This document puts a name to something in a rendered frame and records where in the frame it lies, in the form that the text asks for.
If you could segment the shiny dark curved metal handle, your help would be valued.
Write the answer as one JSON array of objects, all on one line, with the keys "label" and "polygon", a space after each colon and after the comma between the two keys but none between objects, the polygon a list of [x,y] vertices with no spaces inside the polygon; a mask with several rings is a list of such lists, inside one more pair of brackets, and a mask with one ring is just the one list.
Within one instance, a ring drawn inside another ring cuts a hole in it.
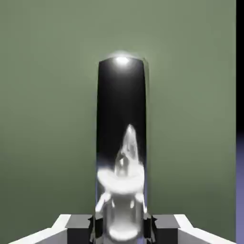
[{"label": "shiny dark curved metal handle", "polygon": [[128,52],[98,64],[94,244],[146,243],[146,82]]}]

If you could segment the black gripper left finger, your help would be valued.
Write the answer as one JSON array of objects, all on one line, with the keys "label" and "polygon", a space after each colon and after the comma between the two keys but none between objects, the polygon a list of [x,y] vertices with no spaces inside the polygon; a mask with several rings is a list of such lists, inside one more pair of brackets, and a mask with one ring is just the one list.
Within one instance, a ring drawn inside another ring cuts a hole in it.
[{"label": "black gripper left finger", "polygon": [[90,214],[61,214],[52,227],[8,244],[90,244],[92,229]]}]

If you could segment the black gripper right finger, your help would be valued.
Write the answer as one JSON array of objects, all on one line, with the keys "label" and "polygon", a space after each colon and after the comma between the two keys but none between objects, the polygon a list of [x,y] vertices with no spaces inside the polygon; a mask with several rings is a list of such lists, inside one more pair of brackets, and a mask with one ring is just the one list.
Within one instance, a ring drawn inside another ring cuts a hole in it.
[{"label": "black gripper right finger", "polygon": [[184,214],[155,214],[151,226],[152,244],[236,244],[193,227]]}]

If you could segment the green cabinet door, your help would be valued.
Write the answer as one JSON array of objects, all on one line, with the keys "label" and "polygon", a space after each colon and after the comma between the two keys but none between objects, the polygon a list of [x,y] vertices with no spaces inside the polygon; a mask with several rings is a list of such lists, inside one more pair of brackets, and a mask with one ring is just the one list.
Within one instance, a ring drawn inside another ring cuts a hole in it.
[{"label": "green cabinet door", "polygon": [[94,209],[98,61],[149,63],[149,212],[235,240],[235,0],[0,0],[0,244]]}]

